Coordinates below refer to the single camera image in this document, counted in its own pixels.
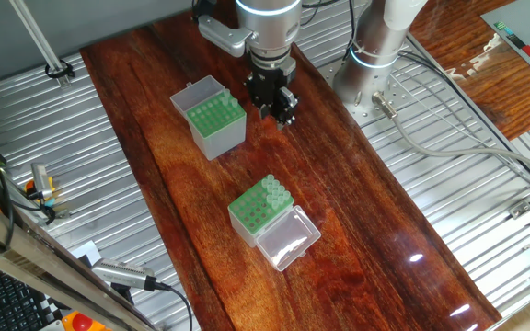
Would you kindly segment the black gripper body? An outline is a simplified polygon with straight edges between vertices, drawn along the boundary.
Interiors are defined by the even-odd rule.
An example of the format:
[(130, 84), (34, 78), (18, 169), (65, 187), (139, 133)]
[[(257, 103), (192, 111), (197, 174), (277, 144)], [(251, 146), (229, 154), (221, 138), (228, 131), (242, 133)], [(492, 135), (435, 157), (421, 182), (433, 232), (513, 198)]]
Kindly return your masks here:
[(251, 67), (251, 74), (245, 81), (252, 104), (259, 109), (262, 104), (274, 108), (276, 92), (281, 87), (288, 85), (295, 78), (295, 69), (263, 69), (258, 66)]

